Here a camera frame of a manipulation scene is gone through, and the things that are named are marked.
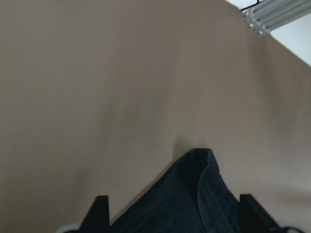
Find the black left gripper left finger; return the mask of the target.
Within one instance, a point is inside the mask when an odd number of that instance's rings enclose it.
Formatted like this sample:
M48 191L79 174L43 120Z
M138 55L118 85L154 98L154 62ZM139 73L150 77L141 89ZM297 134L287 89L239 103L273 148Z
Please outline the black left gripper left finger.
M109 232L109 198L97 196L79 227L80 233Z

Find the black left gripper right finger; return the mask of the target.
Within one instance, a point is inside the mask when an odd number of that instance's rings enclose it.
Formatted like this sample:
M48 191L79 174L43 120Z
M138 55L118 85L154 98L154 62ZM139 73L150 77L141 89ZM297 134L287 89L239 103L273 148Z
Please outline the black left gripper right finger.
M251 194L240 194L239 227L242 233L279 232L279 225Z

